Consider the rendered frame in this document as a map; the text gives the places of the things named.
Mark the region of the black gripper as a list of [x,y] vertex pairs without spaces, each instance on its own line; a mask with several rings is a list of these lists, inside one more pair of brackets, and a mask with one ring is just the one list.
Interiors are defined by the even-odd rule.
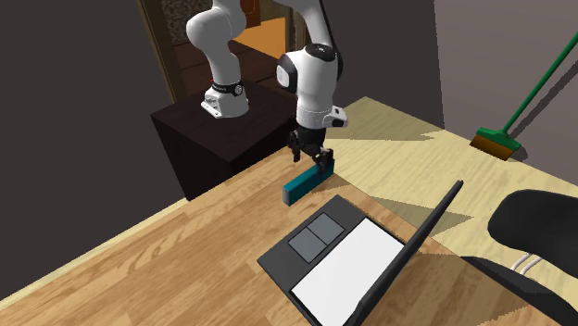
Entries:
[[303,151],[308,156],[313,157],[318,167],[319,174],[334,164],[333,150],[323,147],[327,130],[309,129],[298,126],[290,132],[288,147],[292,151],[293,161],[296,163],[300,160],[300,152]]

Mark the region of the teal rectangular block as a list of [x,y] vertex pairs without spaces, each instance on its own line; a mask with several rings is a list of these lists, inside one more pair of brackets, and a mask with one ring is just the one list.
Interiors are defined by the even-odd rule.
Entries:
[[286,183],[282,188],[283,202],[287,206],[291,206],[326,181],[333,175],[334,163],[335,161],[324,170],[320,170],[317,165],[314,165]]

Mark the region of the dark robot stand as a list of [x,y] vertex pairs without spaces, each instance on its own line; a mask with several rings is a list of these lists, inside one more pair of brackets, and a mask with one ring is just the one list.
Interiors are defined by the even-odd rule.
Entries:
[[216,119],[191,95],[151,115],[187,200],[287,146],[296,129],[296,99],[256,83],[246,86],[248,111]]

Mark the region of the dark grey open laptop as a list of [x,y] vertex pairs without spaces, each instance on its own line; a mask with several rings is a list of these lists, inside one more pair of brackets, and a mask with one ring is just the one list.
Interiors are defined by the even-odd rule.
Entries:
[[258,264],[313,326],[360,326],[463,186],[457,181],[404,241],[340,195]]

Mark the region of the brown wooden doorway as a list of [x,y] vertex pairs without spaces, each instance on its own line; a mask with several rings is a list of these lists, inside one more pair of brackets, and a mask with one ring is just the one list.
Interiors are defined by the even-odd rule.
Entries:
[[[210,68],[203,53],[185,36],[184,25],[212,0],[134,0],[142,16],[170,101],[208,88]],[[249,27],[229,42],[246,81],[271,86],[273,63],[282,54],[310,43],[303,18],[272,0],[241,0]]]

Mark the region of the green broom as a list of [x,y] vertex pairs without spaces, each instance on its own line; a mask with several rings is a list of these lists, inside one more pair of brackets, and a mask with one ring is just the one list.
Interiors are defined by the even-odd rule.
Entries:
[[509,135],[509,129],[522,114],[522,112],[534,100],[538,92],[544,87],[546,82],[551,78],[552,74],[558,69],[563,60],[577,44],[578,31],[564,46],[563,50],[556,57],[555,61],[549,66],[547,71],[540,78],[532,91],[524,98],[513,115],[505,123],[505,125],[498,130],[491,130],[483,127],[479,128],[472,138],[470,146],[502,160],[507,160],[513,153],[518,151],[521,147],[521,144]]

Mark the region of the black office chair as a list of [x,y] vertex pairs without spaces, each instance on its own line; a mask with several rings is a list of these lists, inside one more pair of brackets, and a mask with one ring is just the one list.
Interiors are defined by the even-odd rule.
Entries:
[[[536,255],[578,279],[578,197],[541,190],[515,191],[500,202],[487,230],[500,244],[526,256]],[[561,326],[578,326],[578,310],[523,271],[482,257],[464,260]]]

